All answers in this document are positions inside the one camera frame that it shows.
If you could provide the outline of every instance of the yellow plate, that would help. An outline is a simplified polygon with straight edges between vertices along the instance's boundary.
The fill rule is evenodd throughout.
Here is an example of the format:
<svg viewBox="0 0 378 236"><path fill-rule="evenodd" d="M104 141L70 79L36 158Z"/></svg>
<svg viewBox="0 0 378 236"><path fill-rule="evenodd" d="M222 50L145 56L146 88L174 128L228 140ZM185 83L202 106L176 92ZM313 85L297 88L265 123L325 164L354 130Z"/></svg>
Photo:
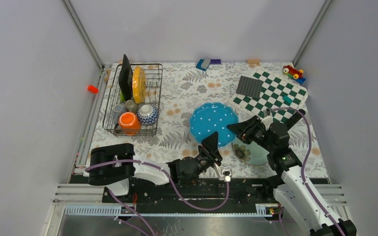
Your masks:
<svg viewBox="0 0 378 236"><path fill-rule="evenodd" d="M134 75L132 76L132 96L137 104L144 102L146 96L146 73L141 66L134 68Z"/></svg>

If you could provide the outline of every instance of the red bottle cap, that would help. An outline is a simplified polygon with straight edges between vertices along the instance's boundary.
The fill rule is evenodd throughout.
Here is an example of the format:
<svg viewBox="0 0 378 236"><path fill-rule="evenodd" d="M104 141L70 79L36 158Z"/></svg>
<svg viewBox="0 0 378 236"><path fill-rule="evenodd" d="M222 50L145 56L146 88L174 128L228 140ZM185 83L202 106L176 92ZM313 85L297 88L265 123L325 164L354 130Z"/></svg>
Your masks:
<svg viewBox="0 0 378 236"><path fill-rule="evenodd" d="M88 91L90 91L91 93L94 93L94 94L97 94L97 92L99 91L95 86L93 85L89 85L88 86Z"/></svg>

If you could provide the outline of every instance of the blue bowl with white dots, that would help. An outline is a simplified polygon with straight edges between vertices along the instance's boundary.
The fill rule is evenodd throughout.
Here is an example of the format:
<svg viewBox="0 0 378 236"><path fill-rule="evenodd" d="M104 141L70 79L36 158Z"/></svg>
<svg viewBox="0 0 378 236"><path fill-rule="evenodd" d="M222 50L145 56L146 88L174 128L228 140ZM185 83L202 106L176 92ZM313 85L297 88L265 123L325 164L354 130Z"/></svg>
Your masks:
<svg viewBox="0 0 378 236"><path fill-rule="evenodd" d="M238 123L238 116L229 106L207 102L193 111L189 129L198 143L218 131L218 146L222 148L235 139L235 134L227 129L228 124L234 123Z"/></svg>

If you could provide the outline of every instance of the gray cup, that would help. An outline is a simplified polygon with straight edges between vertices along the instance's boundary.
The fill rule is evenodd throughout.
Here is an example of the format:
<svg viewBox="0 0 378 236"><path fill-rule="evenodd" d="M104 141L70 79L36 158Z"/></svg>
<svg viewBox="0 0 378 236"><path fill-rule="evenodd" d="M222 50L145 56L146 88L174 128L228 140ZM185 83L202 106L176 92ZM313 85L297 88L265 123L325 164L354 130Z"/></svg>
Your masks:
<svg viewBox="0 0 378 236"><path fill-rule="evenodd" d="M125 102L125 108L127 111L137 114L138 105L133 100L128 100Z"/></svg>
<svg viewBox="0 0 378 236"><path fill-rule="evenodd" d="M114 125L118 123L120 116L126 112L126 109L123 105L115 105L112 109L112 112L114 113Z"/></svg>

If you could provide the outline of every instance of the wire dish rack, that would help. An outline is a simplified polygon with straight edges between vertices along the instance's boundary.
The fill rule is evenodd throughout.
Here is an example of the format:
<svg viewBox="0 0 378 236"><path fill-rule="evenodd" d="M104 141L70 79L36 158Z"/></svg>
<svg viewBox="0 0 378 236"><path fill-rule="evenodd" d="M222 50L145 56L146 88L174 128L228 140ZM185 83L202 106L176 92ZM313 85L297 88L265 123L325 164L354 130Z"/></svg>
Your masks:
<svg viewBox="0 0 378 236"><path fill-rule="evenodd" d="M163 65L159 63L150 64L131 64L131 70L134 74L134 68L141 66L146 74L146 91L143 92L144 103L139 104L141 107L144 104L151 104L157 107L158 117L160 116L160 93L161 93L161 81L163 79ZM121 102L120 91L121 88L118 84L118 77L122 65L119 64L115 70L114 79L109 80L108 84L111 84L109 89L108 101L106 103L105 115L102 121L102 128L109 131L115 136L126 135L121 131L121 127L118 125L118 121L114 120L114 106L121 104L125 107L125 102ZM135 136L149 135L153 136L157 134L158 117L152 125L141 125L140 130L127 129L127 133L136 133Z"/></svg>

